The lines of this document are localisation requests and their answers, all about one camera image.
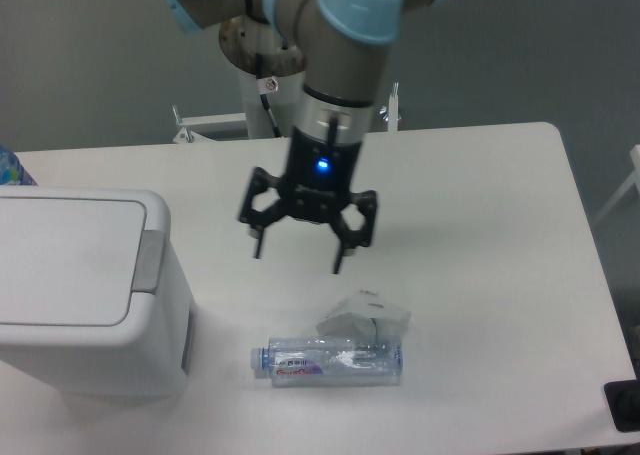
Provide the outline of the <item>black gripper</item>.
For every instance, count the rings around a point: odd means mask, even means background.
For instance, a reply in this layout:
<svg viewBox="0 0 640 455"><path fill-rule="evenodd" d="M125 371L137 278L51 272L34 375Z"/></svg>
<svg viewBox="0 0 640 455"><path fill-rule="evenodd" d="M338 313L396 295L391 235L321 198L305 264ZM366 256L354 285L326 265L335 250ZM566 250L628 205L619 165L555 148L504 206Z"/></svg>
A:
<svg viewBox="0 0 640 455"><path fill-rule="evenodd" d="M358 247L373 242L377 192L353 193L351 181L363 143L329 146L294 128L284 173L276 177L262 167L254 167L240 206L238 221L249 227L256 240L253 257L259 259L266 229L285 216L317 224L329 224L339 240L333 264L338 274L342 260ZM273 189L277 196L268 207L258 210L254 199ZM363 217L358 229L351 229L342 212L354 206Z"/></svg>

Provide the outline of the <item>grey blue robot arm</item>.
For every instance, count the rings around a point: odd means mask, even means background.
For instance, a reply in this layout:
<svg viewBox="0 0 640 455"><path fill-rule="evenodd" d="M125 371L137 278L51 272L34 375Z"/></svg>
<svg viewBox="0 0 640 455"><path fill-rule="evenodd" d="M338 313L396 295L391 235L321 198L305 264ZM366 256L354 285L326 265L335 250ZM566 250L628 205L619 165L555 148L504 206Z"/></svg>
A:
<svg viewBox="0 0 640 455"><path fill-rule="evenodd" d="M166 0L186 31L242 17L269 30L246 43L261 77L284 70L284 52L304 80L283 173L255 168L238 218L254 238L283 218L325 224L345 257L372 243L374 191L350 189L388 54L402 15L441 0Z"/></svg>

